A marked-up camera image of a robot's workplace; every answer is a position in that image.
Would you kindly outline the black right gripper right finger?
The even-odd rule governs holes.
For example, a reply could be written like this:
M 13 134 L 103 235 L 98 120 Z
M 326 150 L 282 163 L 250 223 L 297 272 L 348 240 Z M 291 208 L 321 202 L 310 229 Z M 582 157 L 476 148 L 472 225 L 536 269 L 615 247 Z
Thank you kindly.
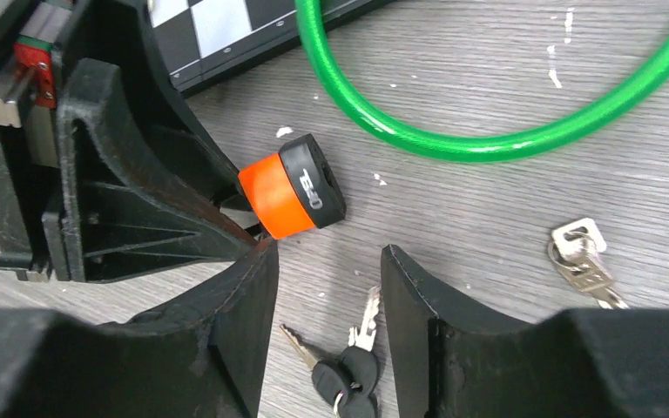
M 531 324 L 395 245 L 381 282 L 402 417 L 669 417 L 669 309 L 572 308 Z

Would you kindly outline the green cable lock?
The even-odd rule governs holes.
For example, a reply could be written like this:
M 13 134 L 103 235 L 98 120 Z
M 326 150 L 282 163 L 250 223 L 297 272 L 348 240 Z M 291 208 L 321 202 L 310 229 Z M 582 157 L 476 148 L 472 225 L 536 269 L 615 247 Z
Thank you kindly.
M 395 1 L 328 33 L 355 87 L 389 115 L 451 135 L 539 127 L 601 98 L 669 36 L 669 1 Z M 348 120 L 301 47 L 302 93 L 337 136 L 395 154 Z M 527 162 L 669 161 L 669 81 L 618 121 Z

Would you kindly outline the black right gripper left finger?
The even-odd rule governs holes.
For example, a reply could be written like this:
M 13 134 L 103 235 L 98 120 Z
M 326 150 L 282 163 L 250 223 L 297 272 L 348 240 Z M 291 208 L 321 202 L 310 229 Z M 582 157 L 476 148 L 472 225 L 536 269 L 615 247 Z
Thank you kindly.
M 255 417 L 277 243 L 125 323 L 0 308 L 0 417 Z

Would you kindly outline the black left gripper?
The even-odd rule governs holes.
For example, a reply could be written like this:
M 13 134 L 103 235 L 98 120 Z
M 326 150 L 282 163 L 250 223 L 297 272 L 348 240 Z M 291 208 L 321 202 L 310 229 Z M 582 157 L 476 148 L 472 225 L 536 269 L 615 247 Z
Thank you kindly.
M 59 38 L 82 11 L 94 59 L 58 102 Z M 111 283 L 238 260 L 255 238 L 217 207 L 241 205 L 238 173 L 173 86 L 144 2 L 0 1 L 0 270 Z

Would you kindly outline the orange black padlock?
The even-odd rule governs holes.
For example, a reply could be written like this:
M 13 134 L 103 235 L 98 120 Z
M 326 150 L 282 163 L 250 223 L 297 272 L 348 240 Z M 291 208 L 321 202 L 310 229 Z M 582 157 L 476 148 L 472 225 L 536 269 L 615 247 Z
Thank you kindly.
M 283 144 L 264 159 L 239 171 L 218 206 L 251 211 L 262 231 L 284 239 L 343 221 L 347 204 L 326 156 L 313 134 Z

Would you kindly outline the silver cable lock keys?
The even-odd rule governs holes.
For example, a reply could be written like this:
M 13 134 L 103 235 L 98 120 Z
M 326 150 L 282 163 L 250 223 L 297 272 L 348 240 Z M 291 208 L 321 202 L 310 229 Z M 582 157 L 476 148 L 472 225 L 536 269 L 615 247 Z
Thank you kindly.
M 629 309 L 613 289 L 614 278 L 601 260 L 607 244 L 594 219 L 582 218 L 550 232 L 546 250 L 556 271 L 580 293 L 604 309 Z

